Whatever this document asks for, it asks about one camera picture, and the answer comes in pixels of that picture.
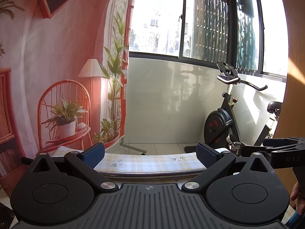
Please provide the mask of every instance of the hand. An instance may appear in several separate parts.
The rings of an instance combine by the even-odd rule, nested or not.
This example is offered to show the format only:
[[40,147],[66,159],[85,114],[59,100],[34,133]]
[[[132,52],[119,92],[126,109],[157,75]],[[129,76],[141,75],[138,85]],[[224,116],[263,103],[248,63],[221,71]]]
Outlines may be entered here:
[[295,201],[296,212],[299,215],[303,215],[305,210],[305,200],[300,197],[299,193],[300,193],[300,186],[299,183],[297,182],[292,188],[290,200]]

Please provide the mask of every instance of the triangular hole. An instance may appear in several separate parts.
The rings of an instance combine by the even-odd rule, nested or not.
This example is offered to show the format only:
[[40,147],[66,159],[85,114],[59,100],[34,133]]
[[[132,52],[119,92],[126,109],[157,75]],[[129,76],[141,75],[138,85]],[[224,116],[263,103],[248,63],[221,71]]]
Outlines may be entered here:
[[47,160],[45,158],[41,158],[36,166],[34,167],[33,171],[34,173],[36,172],[42,172],[42,171],[48,171],[50,170],[50,167],[47,163]]
[[255,158],[250,168],[252,171],[268,172],[260,158]]

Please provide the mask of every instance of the crosshair logo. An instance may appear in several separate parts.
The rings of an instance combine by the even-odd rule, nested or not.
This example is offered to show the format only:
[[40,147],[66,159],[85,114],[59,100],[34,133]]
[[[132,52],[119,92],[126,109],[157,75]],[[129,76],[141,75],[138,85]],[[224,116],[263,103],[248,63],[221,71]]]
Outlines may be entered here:
[[147,190],[152,190],[152,189],[154,189],[154,187],[153,186],[147,186],[147,187],[145,187]]

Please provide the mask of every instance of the blue gripper pad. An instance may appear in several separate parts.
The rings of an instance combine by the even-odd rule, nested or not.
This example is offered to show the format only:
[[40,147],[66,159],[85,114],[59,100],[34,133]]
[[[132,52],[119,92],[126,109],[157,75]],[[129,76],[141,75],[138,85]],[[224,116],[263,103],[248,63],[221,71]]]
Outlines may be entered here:
[[87,150],[79,153],[79,157],[84,163],[89,165],[91,168],[95,168],[97,164],[102,161],[105,156],[105,147],[103,143],[98,142],[95,145],[91,146]]
[[198,143],[196,157],[206,168],[209,168],[222,158],[222,154],[204,143]]

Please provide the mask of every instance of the white marble wall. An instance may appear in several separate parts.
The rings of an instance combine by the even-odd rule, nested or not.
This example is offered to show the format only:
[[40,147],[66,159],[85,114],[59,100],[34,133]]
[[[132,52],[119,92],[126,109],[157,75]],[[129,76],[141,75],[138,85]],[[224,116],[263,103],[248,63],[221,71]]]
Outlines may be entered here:
[[267,112],[269,102],[283,102],[286,83],[243,74],[239,77],[258,87],[268,86],[268,89],[261,92],[245,84],[234,85],[232,89],[232,96],[238,98],[233,111],[240,140],[252,145],[269,119],[270,114]]
[[188,143],[202,140],[208,114],[222,104],[227,86],[219,70],[130,58],[125,142]]

